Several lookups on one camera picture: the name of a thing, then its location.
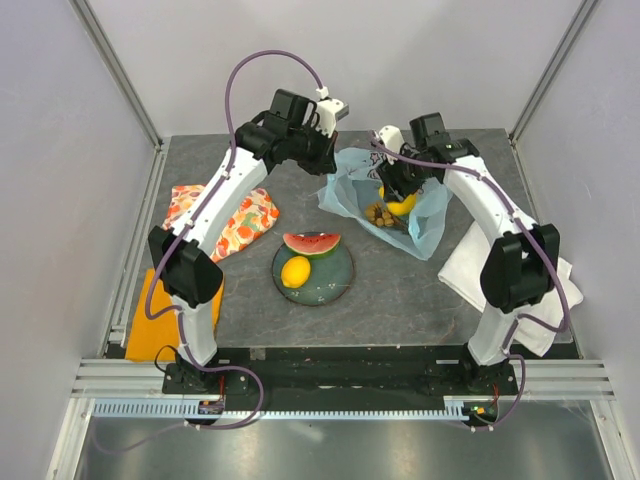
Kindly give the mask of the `fake watermelon slice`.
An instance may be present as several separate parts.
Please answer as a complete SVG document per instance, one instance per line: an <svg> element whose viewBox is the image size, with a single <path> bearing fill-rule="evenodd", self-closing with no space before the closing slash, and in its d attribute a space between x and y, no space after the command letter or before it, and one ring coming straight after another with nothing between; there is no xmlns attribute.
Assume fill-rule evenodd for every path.
<svg viewBox="0 0 640 480"><path fill-rule="evenodd" d="M341 244L337 233L286 233L283 235L285 247L294 255L309 259L321 259L333 254Z"/></svg>

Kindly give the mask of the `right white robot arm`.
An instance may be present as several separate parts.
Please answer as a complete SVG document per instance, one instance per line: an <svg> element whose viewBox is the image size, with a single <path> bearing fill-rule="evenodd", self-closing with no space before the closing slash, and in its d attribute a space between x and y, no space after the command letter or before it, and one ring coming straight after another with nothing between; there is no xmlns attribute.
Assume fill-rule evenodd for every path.
<svg viewBox="0 0 640 480"><path fill-rule="evenodd" d="M557 274L560 234L540 225L508 197L468 139L454 139L438 113L411 120L412 142L385 126L371 144L386 158L376 168L385 202L401 201L434 178L466 207L489 243L479 274L486 304L476 332L464 345L458 381L483 392L509 374L508 355L519 327L544 297L561 290Z"/></svg>

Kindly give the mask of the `yellow fake lemon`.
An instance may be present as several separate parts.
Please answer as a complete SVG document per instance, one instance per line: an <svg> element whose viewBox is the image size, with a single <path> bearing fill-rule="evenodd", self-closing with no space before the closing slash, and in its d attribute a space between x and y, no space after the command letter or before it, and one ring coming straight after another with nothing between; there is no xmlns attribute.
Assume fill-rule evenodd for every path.
<svg viewBox="0 0 640 480"><path fill-rule="evenodd" d="M307 257L294 256L287 260L281 270L281 282L285 288L303 286L311 276L311 262Z"/></svg>

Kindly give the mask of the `light blue plastic bag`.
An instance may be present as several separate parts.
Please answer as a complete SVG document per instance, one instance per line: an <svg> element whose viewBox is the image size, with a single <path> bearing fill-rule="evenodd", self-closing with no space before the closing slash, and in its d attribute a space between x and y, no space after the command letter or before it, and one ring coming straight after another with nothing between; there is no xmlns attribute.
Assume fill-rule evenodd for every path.
<svg viewBox="0 0 640 480"><path fill-rule="evenodd" d="M436 250L445 229L446 211L451 194L436 179L430 178L417 195L417 202L402 218L404 231L371 224L365 210L380 200L382 182L375 168L380 153L361 148L345 148L335 155L337 171L326 177L318 192L319 208L355 220L368 233L419 260L428 260Z"/></svg>

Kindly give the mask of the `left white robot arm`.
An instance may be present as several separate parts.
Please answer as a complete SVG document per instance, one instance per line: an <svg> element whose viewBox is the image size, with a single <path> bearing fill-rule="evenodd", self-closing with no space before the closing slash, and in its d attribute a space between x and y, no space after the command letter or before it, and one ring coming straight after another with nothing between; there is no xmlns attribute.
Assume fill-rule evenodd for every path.
<svg viewBox="0 0 640 480"><path fill-rule="evenodd" d="M179 342L165 373L166 393L208 394L224 378L210 361L217 354L213 300L224 275L213 261L218 239L245 197L286 160L311 175L333 173L337 123L349 112L346 102L279 89L269 109L233 130L225 156L203 192L173 224L154 227L148 243L155 283L161 283L170 305L164 313L177 318Z"/></svg>

